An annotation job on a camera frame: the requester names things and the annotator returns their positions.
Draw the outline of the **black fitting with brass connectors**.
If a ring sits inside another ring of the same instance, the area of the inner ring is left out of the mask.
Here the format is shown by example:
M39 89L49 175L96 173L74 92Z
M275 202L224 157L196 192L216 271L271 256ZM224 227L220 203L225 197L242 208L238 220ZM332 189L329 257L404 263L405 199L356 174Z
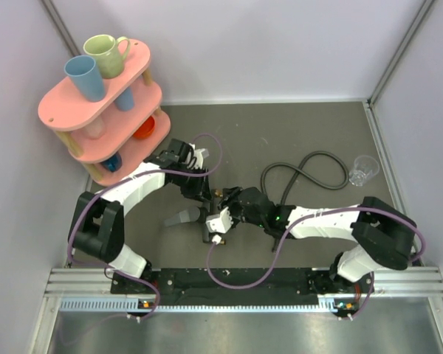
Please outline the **black fitting with brass connectors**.
M213 200L210 202L203 202L201 206L190 206L181 212L164 220L164 226L170 227L183 223L197 223L201 226L202 230L202 242L208 243L208 230L205 226L205 221L211 215L216 213L216 199L220 199L221 190L211 190ZM225 240L222 238L222 242L219 245L224 245Z

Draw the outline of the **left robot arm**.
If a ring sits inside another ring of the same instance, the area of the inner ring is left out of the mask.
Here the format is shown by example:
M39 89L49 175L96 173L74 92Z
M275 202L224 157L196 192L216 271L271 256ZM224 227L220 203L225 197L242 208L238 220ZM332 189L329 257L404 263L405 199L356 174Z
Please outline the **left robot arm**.
M148 195L172 184L184 198L201 203L182 217L193 216L202 222L213 202L208 180L211 171L204 166L208 156L205 148L172 139L166 150L151 154L121 181L97 193L82 193L69 230L68 258L73 258L75 250L81 251L127 277L136 292L147 291L153 282L151 263L126 244L125 216Z

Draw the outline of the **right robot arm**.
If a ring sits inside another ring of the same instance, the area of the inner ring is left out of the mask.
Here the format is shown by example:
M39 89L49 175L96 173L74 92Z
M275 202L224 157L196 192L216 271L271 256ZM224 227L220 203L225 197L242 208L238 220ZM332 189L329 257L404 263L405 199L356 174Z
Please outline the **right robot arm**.
M214 241L239 223L249 223L276 240L320 237L354 242L355 247L339 253L330 267L329 280L337 291L348 291L378 269L403 271L411 262L416 224L376 197L338 209L308 209L275 204L255 187L225 189L223 196L218 213L205 222Z

